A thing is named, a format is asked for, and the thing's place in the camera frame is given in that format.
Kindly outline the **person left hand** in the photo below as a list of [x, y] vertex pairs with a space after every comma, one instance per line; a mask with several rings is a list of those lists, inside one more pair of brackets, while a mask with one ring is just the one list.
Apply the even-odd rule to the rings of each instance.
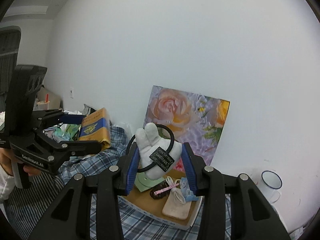
[[[0, 149], [0, 162], [1, 162], [1, 167], [3, 167], [5, 172], [7, 172], [7, 174], [11, 176], [14, 175], [12, 170], [12, 165], [21, 163], [21, 161], [15, 157], [12, 150], [5, 149], [5, 148]], [[39, 176], [41, 174], [40, 170], [27, 164], [24, 165], [23, 169], [24, 169], [24, 172], [26, 172], [30, 177]]]

